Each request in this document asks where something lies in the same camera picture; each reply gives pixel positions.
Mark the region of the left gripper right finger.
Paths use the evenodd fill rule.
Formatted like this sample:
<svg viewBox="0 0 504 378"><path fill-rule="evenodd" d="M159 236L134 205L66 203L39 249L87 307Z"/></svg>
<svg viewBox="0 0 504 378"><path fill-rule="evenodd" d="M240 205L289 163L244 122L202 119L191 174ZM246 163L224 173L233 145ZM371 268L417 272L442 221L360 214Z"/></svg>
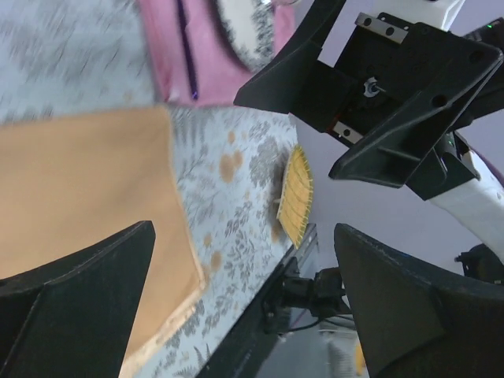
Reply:
<svg viewBox="0 0 504 378"><path fill-rule="evenodd" d="M501 377L503 288L449 272L348 224L335 254L371 377Z"/></svg>

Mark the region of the orange satin napkin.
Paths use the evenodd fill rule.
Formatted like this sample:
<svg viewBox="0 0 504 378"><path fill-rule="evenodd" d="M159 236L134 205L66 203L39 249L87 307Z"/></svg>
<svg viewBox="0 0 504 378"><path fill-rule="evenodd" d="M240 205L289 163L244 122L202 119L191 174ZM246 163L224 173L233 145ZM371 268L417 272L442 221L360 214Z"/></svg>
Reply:
<svg viewBox="0 0 504 378"><path fill-rule="evenodd" d="M161 349L206 287L176 186L169 112L120 109L2 127L2 277L138 221L153 223L156 240L122 377Z"/></svg>

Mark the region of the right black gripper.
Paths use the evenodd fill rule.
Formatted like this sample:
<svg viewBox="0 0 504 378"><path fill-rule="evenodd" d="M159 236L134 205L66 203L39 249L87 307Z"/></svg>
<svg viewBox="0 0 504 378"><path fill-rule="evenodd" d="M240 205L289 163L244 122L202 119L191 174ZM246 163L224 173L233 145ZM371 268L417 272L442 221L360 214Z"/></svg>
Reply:
<svg viewBox="0 0 504 378"><path fill-rule="evenodd" d="M233 104L291 113L351 146L333 180L407 186L429 200L480 178L456 130L503 107L503 21L457 36L383 13L400 42L358 22L334 66L319 60L344 1L315 1Z"/></svg>

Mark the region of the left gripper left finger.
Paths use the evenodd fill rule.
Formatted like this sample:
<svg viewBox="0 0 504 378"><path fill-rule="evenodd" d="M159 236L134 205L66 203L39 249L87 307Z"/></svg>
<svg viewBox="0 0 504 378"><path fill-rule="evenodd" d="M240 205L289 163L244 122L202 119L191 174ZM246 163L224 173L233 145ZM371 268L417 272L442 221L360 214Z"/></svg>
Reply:
<svg viewBox="0 0 504 378"><path fill-rule="evenodd" d="M150 267L141 221L1 281L3 377L117 377Z"/></svg>

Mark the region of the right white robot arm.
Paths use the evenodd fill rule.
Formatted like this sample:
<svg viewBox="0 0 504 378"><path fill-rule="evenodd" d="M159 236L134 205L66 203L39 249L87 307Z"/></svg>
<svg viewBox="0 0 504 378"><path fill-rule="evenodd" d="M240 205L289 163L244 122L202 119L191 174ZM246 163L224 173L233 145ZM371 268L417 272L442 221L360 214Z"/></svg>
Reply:
<svg viewBox="0 0 504 378"><path fill-rule="evenodd" d="M503 184L459 135L503 107L503 21L465 36L459 1L378 1L334 65L319 60L342 9L315 1L237 106L291 114L346 146L329 177L408 187L503 255Z"/></svg>

